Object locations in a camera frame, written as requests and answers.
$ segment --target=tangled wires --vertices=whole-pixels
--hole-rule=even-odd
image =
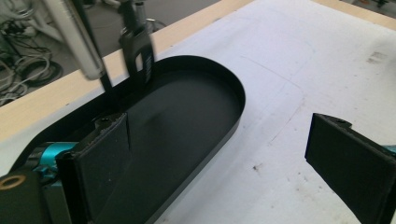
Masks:
[[[37,10],[37,1],[23,1],[24,9],[16,8],[11,0],[0,1],[2,14],[16,20],[25,20],[33,16]]]
[[[20,58],[15,62],[13,69],[3,61],[0,61],[0,64],[8,73],[6,77],[0,79],[0,106],[22,97],[30,87],[40,87],[50,83],[59,78],[63,72],[59,64],[37,55]]]

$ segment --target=black plastic part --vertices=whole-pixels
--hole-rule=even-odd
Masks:
[[[39,147],[36,147],[35,150],[29,155],[29,158],[23,165],[24,168],[33,170],[35,169],[41,161],[41,157],[43,156],[44,151],[49,147],[52,143],[43,143]]]
[[[314,114],[306,160],[363,224],[387,224],[396,208],[396,160],[351,124]]]
[[[73,6],[76,9],[77,14],[79,15],[79,18],[81,19],[82,24],[85,27],[85,31],[87,32],[93,46],[95,47],[97,54],[100,57],[102,57],[101,56],[102,54],[99,50],[95,36],[93,35],[93,31],[91,29],[90,22],[88,21],[88,17],[85,14],[84,7],[81,4],[81,0],[71,0],[71,1],[72,1]],[[105,100],[106,104],[108,104],[109,107],[111,107],[114,112],[120,112],[119,98],[113,90],[113,85],[111,84],[106,67],[104,67],[104,69],[101,73],[102,73],[102,75],[100,77],[100,81],[102,83],[103,89],[105,90],[104,100]]]
[[[92,133],[56,157],[74,223],[96,220],[131,161],[126,115],[96,123]]]
[[[29,170],[9,173],[0,178],[0,222],[7,224],[50,223],[46,201],[41,191],[38,174]],[[14,188],[6,186],[18,184]]]
[[[195,56],[167,58],[154,65],[156,73],[138,96],[131,90],[130,78],[115,87],[128,116],[132,158],[113,192],[101,196],[100,200],[108,197],[106,203],[97,203],[103,209],[92,208],[94,201],[81,192],[91,187],[85,183],[84,189],[76,187],[88,169],[83,171],[79,161],[68,161],[66,173],[60,166],[64,190],[75,195],[74,201],[69,201],[72,195],[65,193],[74,223],[154,222],[236,130],[245,107],[245,92],[231,71]],[[109,112],[103,97],[50,125],[32,140],[13,169],[22,166],[43,142],[81,142],[95,130],[93,120]],[[89,163],[107,169],[113,169],[114,164],[109,160]]]
[[[145,88],[151,79],[154,66],[154,50],[146,26],[137,20],[132,1],[120,4],[119,12],[122,14],[125,28],[120,38],[122,53],[128,73],[131,77],[132,90],[137,93]],[[138,72],[138,58],[142,63],[142,72]]]
[[[72,220],[67,208],[64,188],[60,182],[42,188],[47,201],[52,224],[70,224]]]

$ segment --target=floor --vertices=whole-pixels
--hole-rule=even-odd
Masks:
[[[396,2],[393,0],[390,0],[382,7],[378,7],[377,2],[373,0],[355,0],[352,1],[352,5],[357,7],[362,7],[374,11],[376,13],[396,19]]]

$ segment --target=white table surface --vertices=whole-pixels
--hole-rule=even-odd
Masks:
[[[157,223],[359,223],[305,161],[310,121],[335,116],[396,143],[395,50],[395,32],[368,21],[309,0],[256,0],[159,55],[223,64],[247,104],[234,136]],[[21,151],[56,119],[2,145]]]

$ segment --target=cable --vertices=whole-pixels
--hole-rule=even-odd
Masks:
[[[16,99],[18,99],[18,97],[3,97],[3,98],[1,98],[2,101],[8,101],[8,100],[14,101]]]
[[[88,10],[90,8],[93,8],[96,5],[96,3],[93,3],[91,5],[84,5],[84,10]]]
[[[15,90],[15,91],[7,91],[7,92],[3,92],[1,93],[2,95],[6,95],[6,94],[14,94],[18,97],[21,97],[23,95],[25,95],[27,93],[27,90],[29,89],[29,87],[26,84],[21,84],[19,85],[19,87]]]
[[[2,60],[0,60],[0,64],[2,64],[6,68],[6,70],[8,72],[8,76],[7,77],[0,79],[0,82],[2,82],[4,80],[7,81],[7,84],[4,84],[4,85],[0,86],[0,91],[4,91],[4,90],[8,89],[12,85],[13,80],[11,80],[11,79],[15,76],[15,72],[12,69],[10,69],[8,67],[8,65],[6,63],[4,63]]]
[[[154,32],[157,32],[157,31],[159,31],[161,29],[161,28],[158,28],[156,26],[156,24],[160,24],[162,27],[166,27],[166,24],[161,22],[161,21],[156,21],[154,19],[146,19],[146,21],[147,21],[147,25],[148,25],[148,32],[150,34],[154,33]]]
[[[47,35],[44,35],[41,32],[37,34],[35,41],[37,41],[37,46],[43,46],[43,48],[49,49],[50,58],[56,57],[64,48],[66,48],[64,45],[58,44],[58,41],[48,37]]]
[[[40,76],[41,74],[43,74],[44,72],[46,72],[47,69],[49,69],[49,67],[50,67],[50,61],[49,61],[46,57],[42,57],[42,56],[38,56],[38,57],[37,57],[37,56],[35,56],[35,55],[28,55],[28,56],[25,56],[25,57],[23,57],[23,58],[20,58],[19,60],[17,60],[17,61],[15,62],[15,64],[18,65],[18,66],[21,66],[19,63],[20,63],[21,61],[23,61],[26,57],[31,57],[31,58],[33,58],[33,59],[42,58],[42,59],[46,62],[46,66],[44,67],[44,69],[42,69],[42,70],[39,71],[38,73],[36,73],[36,74],[34,74],[34,75],[32,75],[32,76],[26,78],[25,80],[23,80],[23,81],[17,83],[17,85],[15,85],[14,87],[12,87],[12,88],[9,90],[9,91],[11,91],[11,92],[15,91],[20,85],[24,84],[25,82],[27,82],[27,81],[29,81],[29,80],[35,78],[35,77]],[[11,97],[10,95],[11,95],[11,93],[8,93],[5,97],[1,98],[1,99],[0,99],[0,105],[3,105],[3,104],[7,101],[7,98]]]
[[[15,20],[24,20],[35,14],[35,11],[37,10],[36,2],[36,0],[31,0],[28,8],[26,8],[26,11],[19,12],[19,14],[14,12],[13,9],[9,8],[9,6],[6,4],[6,1],[0,1],[0,7],[3,9],[3,15]]]
[[[11,7],[9,7],[9,6],[7,6],[7,7],[10,8],[11,10],[14,10],[15,9],[15,4],[11,0],[8,0],[8,2],[11,4]]]
[[[22,21],[16,21],[13,19],[3,21],[0,27],[3,35],[22,34],[25,29],[25,26],[22,24]]]
[[[21,79],[29,78],[32,72],[34,72],[36,69],[40,67],[45,67],[46,65],[47,63],[43,61],[30,63],[20,72]],[[29,87],[44,86],[49,82],[51,82],[56,77],[60,77],[61,75],[62,75],[62,67],[58,63],[49,61],[49,69],[46,71],[46,73],[42,73],[40,76],[34,79],[29,79],[28,81],[25,82],[25,84],[28,85]]]
[[[26,48],[26,49],[33,49],[33,50],[35,50],[35,51],[37,51],[37,52],[39,52],[39,53],[48,53],[48,54],[51,54],[50,49],[48,49],[48,48],[43,48],[43,47],[39,47],[39,46],[37,45],[37,43],[33,40],[33,38],[30,37],[30,36],[25,36],[25,37],[23,37],[23,35],[19,35],[19,36],[17,36],[17,35],[15,35],[15,36],[10,35],[10,36],[14,37],[14,38],[11,38],[11,40],[12,40],[13,44],[16,45],[16,46],[18,46],[18,47]],[[34,47],[34,46],[30,45],[30,44],[27,44],[27,43],[21,41],[22,38],[29,38],[32,42],[35,43],[36,47]]]

